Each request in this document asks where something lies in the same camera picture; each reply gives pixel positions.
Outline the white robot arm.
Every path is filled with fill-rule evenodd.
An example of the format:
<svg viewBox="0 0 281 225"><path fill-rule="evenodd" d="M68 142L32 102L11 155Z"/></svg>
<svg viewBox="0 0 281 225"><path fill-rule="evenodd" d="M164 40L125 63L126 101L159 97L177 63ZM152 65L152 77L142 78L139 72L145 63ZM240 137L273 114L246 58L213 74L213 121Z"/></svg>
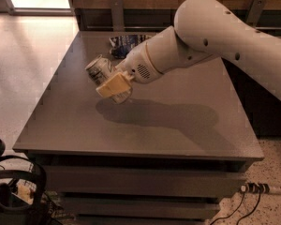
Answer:
<svg viewBox="0 0 281 225"><path fill-rule="evenodd" d="M216 0L185 0L174 25L133 48L96 90L104 98L129 95L132 83L151 83L214 57L231 62L281 101L281 38L245 24Z"/></svg>

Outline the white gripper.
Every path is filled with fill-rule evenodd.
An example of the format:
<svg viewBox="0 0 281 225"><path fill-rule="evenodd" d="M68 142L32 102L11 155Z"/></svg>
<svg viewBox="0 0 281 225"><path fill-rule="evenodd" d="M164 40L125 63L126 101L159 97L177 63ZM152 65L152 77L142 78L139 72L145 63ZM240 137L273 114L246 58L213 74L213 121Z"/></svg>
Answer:
<svg viewBox="0 0 281 225"><path fill-rule="evenodd" d="M146 84L162 76L151 61L147 42L142 42L133 48L116 68L121 72L115 72L108 78L98 75L96 79L96 91L103 98L110 98L129 91L132 88L133 80L136 83Z"/></svg>

